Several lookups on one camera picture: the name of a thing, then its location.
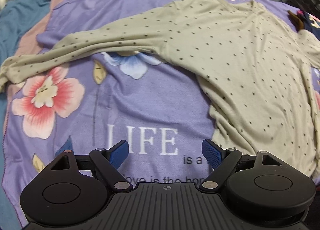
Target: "bed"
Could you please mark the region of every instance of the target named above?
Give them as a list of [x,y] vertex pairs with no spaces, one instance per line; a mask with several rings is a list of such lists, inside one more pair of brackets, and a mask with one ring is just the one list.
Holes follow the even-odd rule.
[[[14,32],[10,43],[0,37],[1,61],[28,50],[46,52],[69,33],[97,29],[171,1],[38,0],[38,6],[26,7],[29,11],[21,23],[28,19],[27,24],[6,26],[14,26]],[[250,0],[228,1],[237,4]],[[287,11],[296,12],[296,8],[269,0],[255,1],[295,30]],[[20,12],[17,5],[26,3],[10,2],[0,12],[0,27],[11,20],[12,13]],[[37,16],[32,15],[35,10],[39,12]],[[0,36],[4,32],[7,31],[0,28]],[[15,111],[19,108],[15,100],[32,97],[37,89],[34,85],[41,85],[43,76],[33,78],[29,87],[26,82],[9,85],[7,96],[0,96],[0,121],[4,121],[3,160],[0,155],[3,230],[18,230],[27,224],[19,204],[20,193],[63,150],[87,154],[127,139],[130,155],[119,170],[134,185],[143,181],[193,181],[199,185],[211,172],[202,156],[201,143],[212,137],[214,121],[208,115],[209,99],[191,72],[152,55],[137,53],[124,60],[114,53],[73,61],[52,69],[49,75],[61,94],[57,95],[53,112],[41,113],[30,107],[32,124],[24,122],[26,113]],[[319,70],[312,68],[312,77],[314,90],[319,92]]]

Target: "blue bed sheet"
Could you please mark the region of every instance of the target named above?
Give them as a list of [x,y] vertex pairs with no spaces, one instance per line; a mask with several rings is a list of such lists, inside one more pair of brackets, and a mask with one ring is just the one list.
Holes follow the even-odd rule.
[[[21,37],[49,13],[51,0],[13,0],[0,11],[0,64],[16,52]],[[0,94],[0,128],[3,127],[7,100]],[[0,178],[4,172],[3,149],[0,148]],[[15,210],[0,187],[0,229],[19,230]]]

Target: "blue textured pad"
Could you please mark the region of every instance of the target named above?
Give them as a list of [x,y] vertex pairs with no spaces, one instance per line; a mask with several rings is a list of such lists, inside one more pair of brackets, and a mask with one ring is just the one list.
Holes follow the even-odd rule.
[[110,164],[118,169],[120,165],[124,162],[124,160],[129,155],[129,144],[125,141],[118,148],[116,148],[110,155]]
[[56,154],[54,157],[57,157],[60,153],[62,153],[65,150],[72,150],[73,151],[73,146],[72,146],[72,140],[71,137],[69,136],[68,140],[60,149],[57,150]]
[[216,169],[222,162],[221,153],[206,140],[202,142],[202,154],[213,169]]

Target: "leaf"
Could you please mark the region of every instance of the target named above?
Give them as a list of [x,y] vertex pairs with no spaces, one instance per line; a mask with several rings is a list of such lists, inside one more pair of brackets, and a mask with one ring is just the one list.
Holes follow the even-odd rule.
[[65,144],[62,145],[62,147],[59,150],[57,150],[54,157],[57,157],[60,153],[62,153],[65,150],[72,150],[73,151],[72,140],[71,140],[70,136],[69,136],[68,140],[65,142]]
[[98,85],[100,85],[103,82],[103,80],[106,78],[107,71],[99,61],[97,60],[93,60],[93,61],[94,61],[93,79]]
[[40,173],[45,168],[45,164],[41,161],[37,154],[33,154],[32,164],[38,173]]

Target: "floral blanket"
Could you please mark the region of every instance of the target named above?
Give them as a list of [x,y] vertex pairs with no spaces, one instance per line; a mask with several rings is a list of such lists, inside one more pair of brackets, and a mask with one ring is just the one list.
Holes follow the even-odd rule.
[[[171,1],[64,0],[37,41],[44,52],[69,33],[96,29]],[[294,29],[287,10],[297,9],[255,1]],[[318,70],[313,69],[313,77],[319,91]],[[185,181],[199,185],[211,171],[201,152],[203,139],[213,134],[209,100],[194,74],[157,56],[99,53],[11,85],[8,91],[12,99],[3,142],[2,187],[22,226],[27,223],[19,204],[22,189],[66,149],[88,154],[127,139],[130,154],[119,170],[134,185]]]

